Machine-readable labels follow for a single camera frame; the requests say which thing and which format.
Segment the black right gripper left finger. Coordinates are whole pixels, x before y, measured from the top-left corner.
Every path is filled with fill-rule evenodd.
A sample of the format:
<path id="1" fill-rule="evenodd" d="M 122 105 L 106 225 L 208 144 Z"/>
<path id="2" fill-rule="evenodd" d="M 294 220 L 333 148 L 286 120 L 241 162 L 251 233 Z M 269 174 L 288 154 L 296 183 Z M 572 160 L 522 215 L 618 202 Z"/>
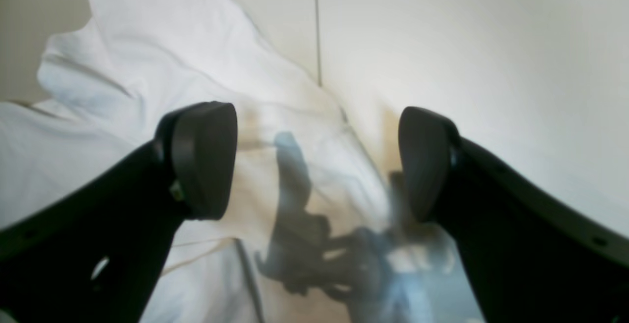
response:
<path id="1" fill-rule="evenodd" d="M 155 136 L 81 189 L 1 232 L 1 309 L 19 323 L 137 323 L 186 220 L 229 206 L 231 103 L 162 117 Z"/>

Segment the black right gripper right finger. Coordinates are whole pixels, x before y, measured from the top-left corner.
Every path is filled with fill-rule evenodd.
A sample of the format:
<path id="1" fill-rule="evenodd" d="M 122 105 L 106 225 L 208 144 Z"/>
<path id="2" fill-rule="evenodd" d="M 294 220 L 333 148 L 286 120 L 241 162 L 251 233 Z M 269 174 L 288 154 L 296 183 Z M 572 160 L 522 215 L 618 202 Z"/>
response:
<path id="1" fill-rule="evenodd" d="M 453 238 L 486 322 L 628 321 L 626 236 L 542 191 L 438 113 L 406 107 L 398 145 L 410 209 Z"/>

